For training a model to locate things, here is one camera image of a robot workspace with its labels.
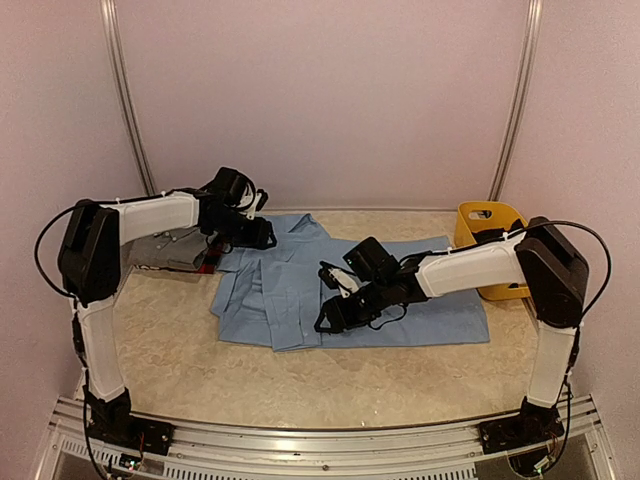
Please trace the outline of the yellow plastic basket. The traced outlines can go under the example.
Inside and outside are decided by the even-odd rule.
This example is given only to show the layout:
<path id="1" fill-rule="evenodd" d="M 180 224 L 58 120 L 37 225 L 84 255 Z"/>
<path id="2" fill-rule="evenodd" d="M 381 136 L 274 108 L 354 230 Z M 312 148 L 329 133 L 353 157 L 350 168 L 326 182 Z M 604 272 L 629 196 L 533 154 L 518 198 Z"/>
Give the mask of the yellow plastic basket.
<path id="1" fill-rule="evenodd" d="M 487 229 L 512 231 L 524 228 L 527 220 L 512 206 L 495 201 L 468 201 L 458 206 L 454 230 L 454 245 L 465 247 L 476 244 L 472 234 Z M 487 301 L 505 301 L 530 297 L 524 284 L 502 284 L 478 288 L 479 295 Z"/>

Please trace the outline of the red black plaid shirt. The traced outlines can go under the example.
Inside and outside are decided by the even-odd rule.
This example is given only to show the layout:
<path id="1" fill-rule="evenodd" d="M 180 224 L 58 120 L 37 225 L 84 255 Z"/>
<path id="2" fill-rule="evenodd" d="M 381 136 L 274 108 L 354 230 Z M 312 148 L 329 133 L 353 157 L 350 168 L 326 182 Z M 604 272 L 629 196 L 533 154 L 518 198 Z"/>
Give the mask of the red black plaid shirt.
<path id="1" fill-rule="evenodd" d="M 197 274 L 214 274 L 223 254 L 223 244 L 211 244 L 194 259 L 194 272 Z"/>

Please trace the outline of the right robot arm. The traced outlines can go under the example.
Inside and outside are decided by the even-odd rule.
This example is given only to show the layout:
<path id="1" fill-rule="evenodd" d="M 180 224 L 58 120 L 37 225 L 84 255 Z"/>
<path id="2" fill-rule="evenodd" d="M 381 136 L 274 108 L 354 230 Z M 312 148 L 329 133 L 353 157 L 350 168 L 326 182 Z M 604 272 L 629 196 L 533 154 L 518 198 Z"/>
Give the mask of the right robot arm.
<path id="1" fill-rule="evenodd" d="M 540 323 L 530 383 L 517 414 L 479 424 L 482 450 L 490 454 L 518 449 L 568 432 L 557 403 L 568 387 L 579 348 L 589 266 L 551 221 L 535 217 L 526 227 L 481 244 L 413 253 L 402 259 L 369 237 L 343 259 L 358 281 L 350 286 L 340 268 L 322 263 L 320 279 L 339 293 L 322 304 L 314 324 L 318 333 L 369 327 L 392 306 L 407 308 L 495 285 L 525 286 Z"/>

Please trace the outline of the grey denim shirt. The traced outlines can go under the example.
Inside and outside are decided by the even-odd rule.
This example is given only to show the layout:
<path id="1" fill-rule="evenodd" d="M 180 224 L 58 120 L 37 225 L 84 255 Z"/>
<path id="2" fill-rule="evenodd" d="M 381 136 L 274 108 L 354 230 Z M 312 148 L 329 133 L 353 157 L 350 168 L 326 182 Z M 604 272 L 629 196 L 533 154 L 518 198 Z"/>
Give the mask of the grey denim shirt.
<path id="1" fill-rule="evenodd" d="M 207 236 L 197 227 L 155 233 L 132 242 L 129 263 L 153 270 L 195 272 L 208 251 Z"/>

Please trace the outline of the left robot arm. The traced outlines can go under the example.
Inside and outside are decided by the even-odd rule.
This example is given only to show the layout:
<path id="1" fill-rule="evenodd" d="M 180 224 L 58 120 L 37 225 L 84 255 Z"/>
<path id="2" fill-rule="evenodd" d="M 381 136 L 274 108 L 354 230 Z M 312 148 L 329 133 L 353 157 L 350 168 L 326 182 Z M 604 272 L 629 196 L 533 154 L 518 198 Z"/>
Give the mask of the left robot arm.
<path id="1" fill-rule="evenodd" d="M 71 297 L 74 346 L 84 369 L 87 437 L 141 454 L 167 455 L 174 432 L 170 423 L 131 412 L 113 331 L 121 247 L 152 234 L 195 227 L 234 247 L 266 250 L 277 243 L 271 222 L 258 214 L 267 200 L 267 192 L 246 175 L 222 167 L 201 188 L 144 199 L 81 200 L 73 207 L 58 269 Z"/>

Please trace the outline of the light blue long sleeve shirt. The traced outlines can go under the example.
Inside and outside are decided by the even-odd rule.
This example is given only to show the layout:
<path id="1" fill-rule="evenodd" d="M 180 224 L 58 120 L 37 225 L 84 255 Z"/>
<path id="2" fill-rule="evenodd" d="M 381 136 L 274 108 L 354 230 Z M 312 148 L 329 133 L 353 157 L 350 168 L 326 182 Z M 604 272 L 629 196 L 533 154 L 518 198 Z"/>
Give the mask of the light blue long sleeve shirt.
<path id="1" fill-rule="evenodd" d="M 397 300 L 384 293 L 382 286 L 365 281 L 358 285 L 367 303 L 382 310 L 381 316 L 340 334 L 317 333 L 314 323 L 321 306 L 340 296 L 319 278 L 320 262 L 354 274 L 343 257 L 356 244 L 331 237 L 311 214 L 277 215 L 268 220 L 276 247 L 233 248 L 220 260 L 223 276 L 211 307 L 219 319 L 220 340 L 274 352 L 489 341 L 487 315 L 474 290 L 430 300 L 417 290 L 409 299 Z"/>

